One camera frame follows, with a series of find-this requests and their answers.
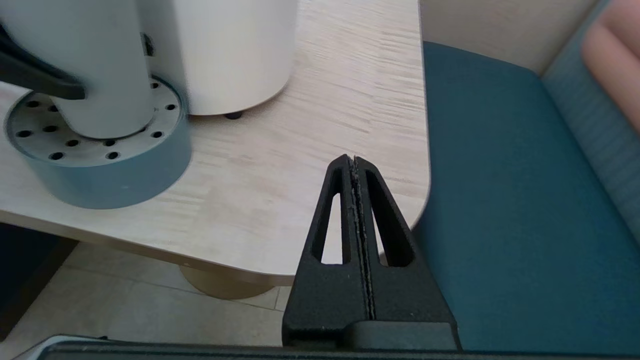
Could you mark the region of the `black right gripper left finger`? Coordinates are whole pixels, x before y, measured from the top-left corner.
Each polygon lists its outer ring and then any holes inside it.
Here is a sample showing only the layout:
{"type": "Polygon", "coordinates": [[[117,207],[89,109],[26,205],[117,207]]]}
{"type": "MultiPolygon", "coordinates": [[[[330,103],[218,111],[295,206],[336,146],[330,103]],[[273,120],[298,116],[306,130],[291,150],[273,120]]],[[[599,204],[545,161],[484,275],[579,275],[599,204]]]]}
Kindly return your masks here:
{"type": "Polygon", "coordinates": [[[354,160],[341,155],[327,167],[282,320],[286,347],[338,347],[347,327],[371,315],[354,160]],[[334,196],[340,201],[342,261],[322,262],[334,196]]]}

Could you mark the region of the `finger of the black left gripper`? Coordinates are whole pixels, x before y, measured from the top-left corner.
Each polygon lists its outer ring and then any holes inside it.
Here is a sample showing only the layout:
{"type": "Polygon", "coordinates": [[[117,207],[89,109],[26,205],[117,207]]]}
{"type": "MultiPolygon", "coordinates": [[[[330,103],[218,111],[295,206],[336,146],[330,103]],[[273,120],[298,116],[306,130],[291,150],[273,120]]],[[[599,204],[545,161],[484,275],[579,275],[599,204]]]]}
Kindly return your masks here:
{"type": "Polygon", "coordinates": [[[86,98],[80,80],[23,49],[4,27],[0,27],[0,80],[64,100],[86,98]]]}

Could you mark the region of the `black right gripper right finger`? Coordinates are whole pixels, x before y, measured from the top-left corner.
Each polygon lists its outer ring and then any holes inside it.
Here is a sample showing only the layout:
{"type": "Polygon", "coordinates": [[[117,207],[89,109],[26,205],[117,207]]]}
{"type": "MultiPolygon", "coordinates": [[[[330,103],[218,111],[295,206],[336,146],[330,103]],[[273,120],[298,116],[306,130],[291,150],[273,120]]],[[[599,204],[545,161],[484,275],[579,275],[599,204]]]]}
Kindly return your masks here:
{"type": "Polygon", "coordinates": [[[357,156],[354,180],[369,317],[454,325],[455,317],[378,168],[357,156]]]}

